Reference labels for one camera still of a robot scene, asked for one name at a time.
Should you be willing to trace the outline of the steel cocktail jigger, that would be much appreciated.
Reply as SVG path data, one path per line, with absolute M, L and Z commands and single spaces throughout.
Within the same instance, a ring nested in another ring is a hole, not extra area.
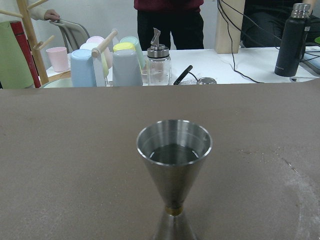
M 212 145 L 203 126 L 183 119 L 158 121 L 138 134 L 137 151 L 164 202 L 153 240 L 197 239 L 184 202 Z

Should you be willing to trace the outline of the grey cup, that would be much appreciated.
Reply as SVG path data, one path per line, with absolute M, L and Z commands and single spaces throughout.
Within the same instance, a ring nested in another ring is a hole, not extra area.
M 112 81 L 114 87 L 142 86 L 142 75 L 137 53 L 131 49 L 113 53 Z

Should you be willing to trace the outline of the glass oil dispenser bottle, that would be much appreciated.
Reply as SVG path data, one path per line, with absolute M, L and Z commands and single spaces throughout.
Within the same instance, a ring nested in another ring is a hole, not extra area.
M 147 79 L 149 86 L 168 86 L 171 82 L 171 57 L 170 50 L 160 44 L 161 31 L 153 29 L 153 38 L 147 49 Z

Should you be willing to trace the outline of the yellow cup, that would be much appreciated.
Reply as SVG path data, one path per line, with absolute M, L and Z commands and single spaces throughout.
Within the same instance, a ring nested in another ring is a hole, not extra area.
M 143 68 L 145 67 L 145 59 L 144 59 L 144 56 L 143 56 L 143 52 L 142 52 L 142 49 L 140 47 L 139 44 L 134 44 L 134 43 L 131 43 L 131 42 L 120 42 L 120 43 L 117 43 L 116 45 L 113 46 L 113 52 L 118 52 L 120 50 L 133 50 L 136 52 L 136 55 L 137 55 L 137 58 L 138 58 L 138 61 L 139 61 L 139 65 L 140 65 L 140 70 L 142 71 Z

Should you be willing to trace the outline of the mint green cup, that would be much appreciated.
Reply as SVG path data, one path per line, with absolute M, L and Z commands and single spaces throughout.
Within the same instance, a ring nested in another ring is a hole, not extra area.
M 130 43 L 133 43 L 135 45 L 139 44 L 140 48 L 141 48 L 141 45 L 140 45 L 140 42 L 139 40 L 134 37 L 134 36 L 126 36 L 126 37 L 123 37 L 121 40 L 120 40 L 120 43 L 123 43 L 123 42 L 130 42 Z

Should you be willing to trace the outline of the light blue cup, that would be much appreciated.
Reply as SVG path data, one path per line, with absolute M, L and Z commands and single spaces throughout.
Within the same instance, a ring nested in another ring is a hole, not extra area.
M 90 50 L 77 49 L 71 53 L 70 72 L 73 87 L 97 87 Z

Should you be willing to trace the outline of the white cup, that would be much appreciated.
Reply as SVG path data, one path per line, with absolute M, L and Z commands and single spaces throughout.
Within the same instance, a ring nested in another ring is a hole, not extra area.
M 98 46 L 99 46 L 99 43 L 97 42 L 86 42 L 80 46 L 80 49 L 92 51 L 94 48 L 97 48 Z

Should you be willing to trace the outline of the person in dark clothes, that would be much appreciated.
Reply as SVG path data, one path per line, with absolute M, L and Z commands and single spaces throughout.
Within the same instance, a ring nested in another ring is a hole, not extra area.
M 134 0 L 137 34 L 141 49 L 151 46 L 154 28 L 160 31 L 159 43 L 177 50 L 204 48 L 203 0 Z

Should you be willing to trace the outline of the grey office chair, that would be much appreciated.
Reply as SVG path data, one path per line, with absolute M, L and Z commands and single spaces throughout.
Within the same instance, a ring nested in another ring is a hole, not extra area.
M 81 24 L 63 19 L 49 23 L 59 28 L 67 53 L 78 50 L 90 38 L 88 31 Z

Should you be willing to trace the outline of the pink cup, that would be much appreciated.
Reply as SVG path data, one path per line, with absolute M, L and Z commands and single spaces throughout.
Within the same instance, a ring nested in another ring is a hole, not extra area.
M 49 61 L 55 72 L 65 72 L 69 69 L 66 47 L 52 47 L 46 50 Z

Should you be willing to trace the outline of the black insulated bottle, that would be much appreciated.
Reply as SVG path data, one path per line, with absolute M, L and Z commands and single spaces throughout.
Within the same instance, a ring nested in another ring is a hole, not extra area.
M 281 77 L 293 77 L 297 73 L 305 52 L 307 35 L 310 31 L 309 3 L 296 3 L 286 20 L 278 51 L 274 73 Z

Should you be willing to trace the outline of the wooden mug tree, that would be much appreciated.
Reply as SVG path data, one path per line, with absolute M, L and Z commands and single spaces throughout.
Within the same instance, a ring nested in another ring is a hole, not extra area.
M 47 1 L 38 0 L 37 2 L 29 4 L 27 0 L 17 0 L 16 4 L 19 9 L 19 12 L 13 12 L 4 9 L 0 10 L 0 13 L 2 15 L 16 17 L 22 20 L 24 31 L 29 44 L 29 49 L 31 50 L 30 54 L 32 55 L 32 59 L 35 64 L 35 69 L 37 71 L 37 77 L 33 79 L 35 88 L 39 88 L 43 84 L 49 82 L 49 78 L 46 73 L 46 68 L 41 54 L 41 49 L 43 49 L 55 37 L 54 35 L 52 35 L 46 41 L 38 41 L 34 30 L 34 26 L 32 24 L 32 18 L 30 14 L 31 9 L 34 9 L 45 2 Z

